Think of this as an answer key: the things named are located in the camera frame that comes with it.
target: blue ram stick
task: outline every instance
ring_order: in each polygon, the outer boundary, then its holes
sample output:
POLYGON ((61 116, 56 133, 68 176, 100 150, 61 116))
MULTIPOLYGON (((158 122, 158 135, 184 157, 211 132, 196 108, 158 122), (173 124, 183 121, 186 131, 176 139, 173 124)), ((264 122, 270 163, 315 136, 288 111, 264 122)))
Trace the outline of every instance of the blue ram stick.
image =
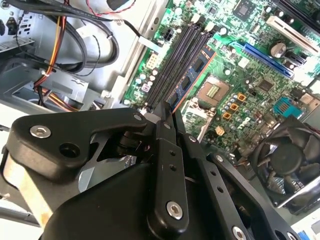
POLYGON ((256 57, 257 59, 268 65, 270 68, 278 71, 282 75, 288 78, 292 78, 295 75, 295 73, 291 69, 273 60, 270 56, 265 55, 249 43, 246 43, 244 46, 241 45, 241 47, 246 53, 256 57))
POLYGON ((195 60, 190 64, 188 71, 183 75, 180 81, 175 86, 172 93, 166 100, 171 105, 171 110, 174 113, 183 100, 187 97, 189 91, 196 84, 199 77, 204 73, 207 66, 215 57, 216 52, 205 45, 195 60))

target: ram slot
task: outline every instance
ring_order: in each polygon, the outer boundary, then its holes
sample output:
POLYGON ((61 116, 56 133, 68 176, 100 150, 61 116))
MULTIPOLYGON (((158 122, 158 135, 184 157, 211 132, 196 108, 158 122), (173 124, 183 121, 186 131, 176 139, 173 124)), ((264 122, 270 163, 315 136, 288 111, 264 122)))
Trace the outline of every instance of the ram slot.
POLYGON ((292 2, 289 0, 273 0, 273 2, 285 13, 299 20, 301 24, 320 37, 320 25, 306 13, 300 11, 292 2))
POLYGON ((185 58, 185 62, 183 64, 183 67, 180 69, 179 72, 173 77, 175 81, 172 81, 169 88, 165 91, 165 93, 161 96, 161 98, 158 101, 161 100, 167 100, 173 90, 176 88, 176 85, 178 82, 183 78, 183 76, 186 74, 186 72, 190 69, 192 62, 195 60, 197 55, 199 54, 201 48, 207 44, 208 40, 212 37, 212 34, 207 32, 203 34, 197 41, 196 44, 194 44, 193 48, 189 51, 188 56, 185 58))
POLYGON ((190 63, 187 72, 183 74, 180 81, 174 86, 166 99, 166 101, 170 103, 173 113, 188 96, 188 93, 196 84, 199 77, 205 72, 215 55, 216 52, 213 49, 204 45, 193 62, 190 63))
POLYGON ((164 68, 158 74, 156 83, 151 87, 151 91, 148 94, 146 102, 153 103, 155 98, 164 89, 166 82, 171 79, 170 76, 179 69, 181 59, 183 59, 189 47, 193 44, 194 40, 197 39, 201 32, 201 27, 197 24, 192 24, 188 27, 185 36, 181 37, 178 44, 174 47, 173 53, 170 55, 169 59, 166 61, 164 68))

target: metal bolt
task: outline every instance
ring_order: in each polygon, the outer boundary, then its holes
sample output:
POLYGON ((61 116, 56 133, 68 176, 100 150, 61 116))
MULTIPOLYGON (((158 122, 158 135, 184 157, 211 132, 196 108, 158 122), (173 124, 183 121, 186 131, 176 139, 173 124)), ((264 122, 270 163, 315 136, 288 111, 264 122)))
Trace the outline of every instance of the metal bolt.
POLYGON ((38 138, 38 139, 46 139, 51 136, 51 131, 46 126, 33 126, 30 129, 30 133, 32 136, 38 138))
POLYGON ((216 155, 215 158, 216 158, 219 162, 223 162, 223 161, 224 161, 224 159, 223 159, 221 156, 219 156, 219 155, 216 155))
POLYGON ((168 214, 176 220, 182 219, 183 211, 180 205, 174 201, 170 201, 166 204, 166 210, 168 214))
POLYGON ((245 233, 237 226, 232 228, 232 233, 237 240, 247 240, 245 233))
POLYGON ((168 123, 163 124, 167 129, 171 129, 170 125, 168 123))
POLYGON ((297 240, 297 238, 291 232, 287 232, 287 234, 291 240, 297 240))
POLYGON ((145 152, 149 151, 149 149, 150 149, 150 145, 147 145, 147 146, 144 147, 144 151, 145 152))
POLYGON ((139 115, 137 115, 137 114, 134 115, 134 118, 137 119, 138 121, 141 121, 141 120, 142 120, 142 118, 141 118, 139 115))
POLYGON ((197 141, 197 139, 195 139, 193 136, 189 136, 189 139, 194 143, 197 141))

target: chip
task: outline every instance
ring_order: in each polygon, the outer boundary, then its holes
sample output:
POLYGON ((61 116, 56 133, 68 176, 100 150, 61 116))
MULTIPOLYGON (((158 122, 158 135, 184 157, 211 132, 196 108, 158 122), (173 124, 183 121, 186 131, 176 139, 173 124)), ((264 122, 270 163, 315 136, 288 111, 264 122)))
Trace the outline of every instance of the chip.
POLYGON ((215 14, 217 12, 217 10, 214 7, 211 7, 209 10, 210 14, 215 14))
POLYGON ((224 81, 209 75, 198 92, 198 99, 209 105, 217 106, 226 96, 230 87, 224 81))
POLYGON ((183 91, 185 91, 190 86, 190 83, 191 83, 190 78, 186 76, 181 83, 181 87, 183 91))
POLYGON ((196 73, 200 73, 205 67, 204 61, 202 61, 200 58, 195 62, 193 65, 193 69, 195 70, 196 73))
POLYGON ((264 92, 269 92, 269 90, 274 86, 274 84, 272 84, 271 82, 263 79, 259 84, 258 84, 258 88, 260 88, 262 91, 264 92))
POLYGON ((237 18, 239 18, 242 21, 247 21, 253 11, 255 10, 256 5, 254 5, 249 0, 241 0, 233 10, 233 15, 235 15, 237 18))

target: cable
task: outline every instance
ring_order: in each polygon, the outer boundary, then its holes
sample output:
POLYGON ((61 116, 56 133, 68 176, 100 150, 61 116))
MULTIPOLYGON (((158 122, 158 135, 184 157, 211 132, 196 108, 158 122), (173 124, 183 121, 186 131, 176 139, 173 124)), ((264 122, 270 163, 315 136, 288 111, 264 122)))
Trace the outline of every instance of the cable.
POLYGON ((132 3, 130 6, 128 6, 127 8, 118 10, 118 11, 107 11, 107 12, 99 12, 99 13, 96 13, 96 12, 92 9, 92 7, 90 6, 89 0, 85 0, 85 3, 86 3, 86 5, 88 6, 90 12, 93 13, 93 15, 98 16, 98 17, 101 17, 102 15, 122 13, 122 12, 124 12, 124 11, 132 8, 132 7, 135 5, 136 1, 137 1, 137 0, 134 0, 133 3, 132 3))
POLYGON ((96 59, 95 65, 94 65, 94 67, 91 69, 91 71, 90 71, 88 74, 85 74, 85 75, 76 74, 76 75, 79 76, 79 77, 87 77, 87 76, 89 76, 90 74, 92 74, 92 73, 94 72, 94 70, 96 69, 96 67, 97 67, 97 65, 98 65, 98 63, 99 63, 99 60, 100 60, 100 58, 101 58, 101 48, 100 48, 100 44, 99 44, 98 38, 97 38, 95 35, 92 35, 92 37, 95 39, 96 44, 97 44, 97 46, 98 46, 99 55, 98 55, 98 58, 96 59))

